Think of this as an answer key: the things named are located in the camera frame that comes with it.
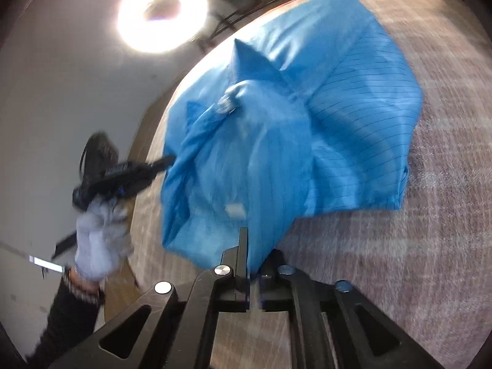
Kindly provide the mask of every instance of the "silver bolt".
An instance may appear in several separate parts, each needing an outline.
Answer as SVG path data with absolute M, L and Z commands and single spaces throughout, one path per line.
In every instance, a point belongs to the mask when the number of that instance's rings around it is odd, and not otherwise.
M 291 275 L 292 273 L 296 272 L 296 268 L 293 268 L 290 265 L 280 265 L 277 268 L 277 272 L 279 272 L 281 275 Z
M 154 286 L 154 290 L 158 294 L 167 294 L 171 291 L 171 288 L 173 288 L 173 286 L 171 286 L 171 283 L 166 281 L 160 281 Z
M 354 286 L 346 280 L 339 280 L 335 283 L 335 288 L 341 293 L 348 293 L 353 290 Z
M 216 268 L 213 271 L 216 273 L 216 275 L 225 276 L 229 274 L 231 268 L 228 267 L 227 265 L 219 265 L 216 266 Z
M 222 96 L 217 102 L 217 113 L 231 113 L 236 107 L 229 95 Z

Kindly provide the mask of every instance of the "shirt sleeve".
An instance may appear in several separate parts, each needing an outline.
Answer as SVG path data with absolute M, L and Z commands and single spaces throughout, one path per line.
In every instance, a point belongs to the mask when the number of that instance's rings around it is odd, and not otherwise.
M 104 294 L 78 289 L 64 273 L 48 315 L 48 325 L 33 353 L 26 358 L 30 369 L 48 368 L 57 358 L 89 337 L 93 331 Z

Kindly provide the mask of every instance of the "ceiling light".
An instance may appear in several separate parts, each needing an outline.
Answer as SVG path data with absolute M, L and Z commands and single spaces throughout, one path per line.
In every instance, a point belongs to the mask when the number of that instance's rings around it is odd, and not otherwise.
M 207 18 L 207 0 L 123 0 L 118 31 L 132 48 L 169 51 L 191 39 Z

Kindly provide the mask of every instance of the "striped fabric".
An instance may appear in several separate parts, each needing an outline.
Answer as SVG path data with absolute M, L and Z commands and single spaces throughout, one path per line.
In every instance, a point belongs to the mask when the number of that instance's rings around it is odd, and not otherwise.
M 398 47 L 372 21 L 307 104 L 320 126 L 313 149 L 321 150 L 314 151 L 309 214 L 400 208 L 421 98 Z
M 352 281 L 444 367 L 463 369 L 492 328 L 491 44 L 460 0 L 360 1 L 424 91 L 403 207 L 297 220 L 278 247 L 316 280 Z M 166 120 L 167 112 L 149 159 L 162 154 Z M 161 187 L 162 177 L 139 195 L 131 228 L 130 264 L 143 289 L 197 275 L 161 247 Z M 261 312 L 255 289 L 248 313 L 220 315 L 212 366 L 290 367 L 286 315 Z

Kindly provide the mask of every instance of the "white wall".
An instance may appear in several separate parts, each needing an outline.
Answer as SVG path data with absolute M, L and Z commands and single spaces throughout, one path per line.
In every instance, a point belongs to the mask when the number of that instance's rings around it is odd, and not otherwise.
M 0 240 L 40 258 L 74 230 L 71 192 L 88 136 L 107 131 L 125 158 L 146 108 L 200 58 L 192 45 L 162 55 L 127 48 L 119 2 L 34 0 L 0 49 Z M 0 249 L 0 321 L 21 354 L 44 328 L 59 278 L 43 280 Z

